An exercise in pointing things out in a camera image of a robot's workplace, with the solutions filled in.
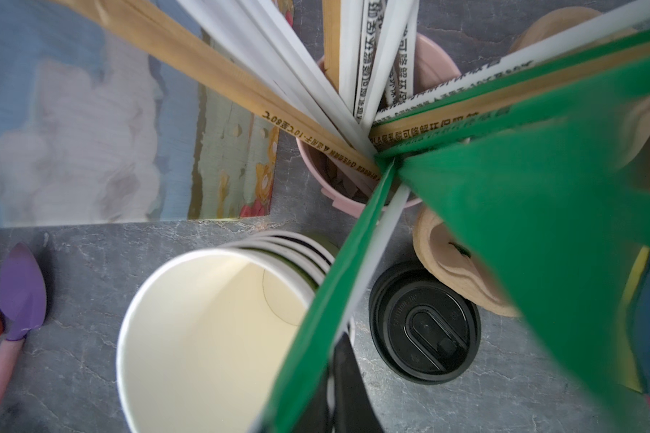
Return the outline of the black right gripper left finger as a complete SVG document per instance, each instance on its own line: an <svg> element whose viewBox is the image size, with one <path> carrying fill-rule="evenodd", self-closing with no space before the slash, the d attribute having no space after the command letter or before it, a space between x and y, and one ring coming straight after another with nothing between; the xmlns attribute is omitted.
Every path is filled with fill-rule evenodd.
<svg viewBox="0 0 650 433"><path fill-rule="evenodd" d="M330 375L324 373L308 405L303 410L292 433L328 433L332 431L332 415L328 402Z"/></svg>

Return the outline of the brown pulp cup carrier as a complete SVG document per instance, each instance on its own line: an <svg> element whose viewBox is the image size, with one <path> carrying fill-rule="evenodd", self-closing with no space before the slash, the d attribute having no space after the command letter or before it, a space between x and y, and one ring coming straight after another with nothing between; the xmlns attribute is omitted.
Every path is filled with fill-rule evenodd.
<svg viewBox="0 0 650 433"><path fill-rule="evenodd" d="M519 51L600 14L584 6L556 9L535 21L514 41L509 51ZM637 130L634 143L624 152L624 161L642 165L643 185L650 190L650 97L633 107L628 122ZM520 313L480 259L460 252L453 241L444 222L431 209L423 207L413 229L413 248L425 269L478 306L500 316L518 317Z"/></svg>

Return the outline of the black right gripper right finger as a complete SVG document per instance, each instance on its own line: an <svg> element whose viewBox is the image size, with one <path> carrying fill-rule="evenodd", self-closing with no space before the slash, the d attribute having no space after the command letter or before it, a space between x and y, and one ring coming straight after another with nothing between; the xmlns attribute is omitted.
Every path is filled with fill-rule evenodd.
<svg viewBox="0 0 650 433"><path fill-rule="evenodd" d="M332 358L334 431L383 432L368 398L350 337L344 334Z"/></svg>

